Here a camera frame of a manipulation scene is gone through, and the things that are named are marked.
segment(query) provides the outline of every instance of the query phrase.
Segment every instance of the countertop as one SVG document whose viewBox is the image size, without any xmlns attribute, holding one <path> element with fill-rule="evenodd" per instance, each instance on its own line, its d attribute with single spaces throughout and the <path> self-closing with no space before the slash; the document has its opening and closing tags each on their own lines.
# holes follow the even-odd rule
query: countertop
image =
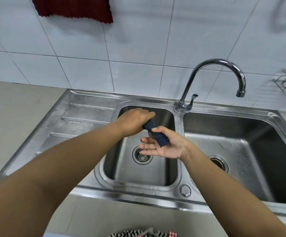
<svg viewBox="0 0 286 237">
<path fill-rule="evenodd" d="M 62 88 L 0 82 L 0 170 L 64 91 Z M 286 120 L 286 112 L 281 115 Z M 180 236 L 190 232 L 196 236 L 226 236 L 213 215 L 72 195 L 55 212 L 47 230 L 72 236 L 94 233 L 101 236 L 140 226 L 153 226 L 160 231 L 170 228 L 180 232 Z"/>
</svg>

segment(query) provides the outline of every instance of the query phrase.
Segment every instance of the faucet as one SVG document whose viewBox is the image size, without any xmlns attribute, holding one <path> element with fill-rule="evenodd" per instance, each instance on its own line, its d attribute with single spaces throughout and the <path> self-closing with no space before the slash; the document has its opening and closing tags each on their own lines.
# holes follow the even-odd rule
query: faucet
<svg viewBox="0 0 286 237">
<path fill-rule="evenodd" d="M 174 111 L 177 113 L 182 113 L 183 111 L 190 111 L 192 108 L 192 104 L 193 104 L 193 100 L 198 97 L 197 94 L 193 94 L 191 97 L 191 102 L 189 104 L 185 104 L 185 98 L 186 95 L 189 91 L 189 88 L 192 84 L 192 81 L 195 77 L 195 75 L 197 74 L 197 72 L 208 65 L 212 65 L 212 64 L 217 64 L 217 65 L 222 65 L 222 66 L 226 66 L 228 67 L 231 71 L 234 72 L 234 74 L 236 75 L 237 79 L 238 79 L 238 90 L 236 93 L 237 97 L 244 97 L 245 95 L 245 88 L 246 88 L 246 81 L 245 81 L 245 76 L 243 74 L 243 72 L 240 70 L 240 68 L 235 65 L 233 62 L 230 62 L 228 60 L 224 60 L 224 59 L 209 59 L 206 60 L 204 62 L 201 62 L 199 65 L 197 65 L 194 70 L 192 71 L 189 80 L 187 82 L 187 85 L 185 87 L 185 90 L 182 94 L 182 97 L 180 98 L 180 101 L 178 102 L 177 106 L 174 108 Z"/>
</svg>

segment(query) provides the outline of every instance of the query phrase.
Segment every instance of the wet hand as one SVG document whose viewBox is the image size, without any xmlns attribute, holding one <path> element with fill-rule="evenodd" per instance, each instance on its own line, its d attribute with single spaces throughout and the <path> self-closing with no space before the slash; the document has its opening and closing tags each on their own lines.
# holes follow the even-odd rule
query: wet hand
<svg viewBox="0 0 286 237">
<path fill-rule="evenodd" d="M 193 145 L 183 136 L 164 126 L 153 128 L 152 131 L 166 135 L 169 139 L 169 144 L 167 146 L 160 147 L 152 135 L 148 133 L 150 137 L 141 138 L 141 142 L 144 144 L 140 144 L 139 146 L 141 149 L 145 149 L 140 151 L 141 154 L 158 155 L 171 159 L 182 159 L 188 149 L 188 146 Z"/>
<path fill-rule="evenodd" d="M 155 112 L 136 108 L 123 113 L 114 123 L 118 125 L 124 138 L 142 131 L 143 125 L 154 116 Z"/>
</svg>

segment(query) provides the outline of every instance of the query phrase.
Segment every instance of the left hand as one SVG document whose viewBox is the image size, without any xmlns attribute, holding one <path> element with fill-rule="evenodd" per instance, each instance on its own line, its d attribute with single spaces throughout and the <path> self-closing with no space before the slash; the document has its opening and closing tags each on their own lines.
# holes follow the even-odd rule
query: left hand
<svg viewBox="0 0 286 237">
<path fill-rule="evenodd" d="M 114 123 L 120 127 L 125 138 L 141 132 L 143 125 L 154 116 L 155 112 L 136 108 L 123 113 Z"/>
</svg>

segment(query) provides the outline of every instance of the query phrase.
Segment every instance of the navy towel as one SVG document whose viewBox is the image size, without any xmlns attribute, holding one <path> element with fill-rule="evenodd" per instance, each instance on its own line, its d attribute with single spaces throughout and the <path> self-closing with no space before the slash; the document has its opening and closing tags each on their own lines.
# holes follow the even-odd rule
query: navy towel
<svg viewBox="0 0 286 237">
<path fill-rule="evenodd" d="M 156 125 L 154 125 L 154 123 L 152 122 L 152 120 L 149 120 L 148 122 L 146 122 L 143 125 L 143 128 L 145 130 L 148 130 L 151 135 L 153 136 L 153 138 L 157 141 L 157 143 L 159 144 L 160 147 L 163 147 L 165 145 L 169 144 L 169 139 L 167 138 L 167 136 L 165 136 L 163 133 L 157 133 L 157 132 L 153 132 L 152 128 L 157 127 Z"/>
</svg>

